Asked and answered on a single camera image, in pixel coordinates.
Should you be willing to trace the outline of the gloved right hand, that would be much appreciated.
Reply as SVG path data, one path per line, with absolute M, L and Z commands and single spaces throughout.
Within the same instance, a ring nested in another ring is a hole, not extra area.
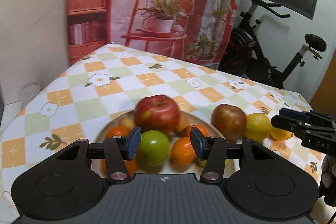
M 326 155 L 321 165 L 322 176 L 319 186 L 319 196 L 324 197 L 324 203 L 335 207 L 335 157 Z

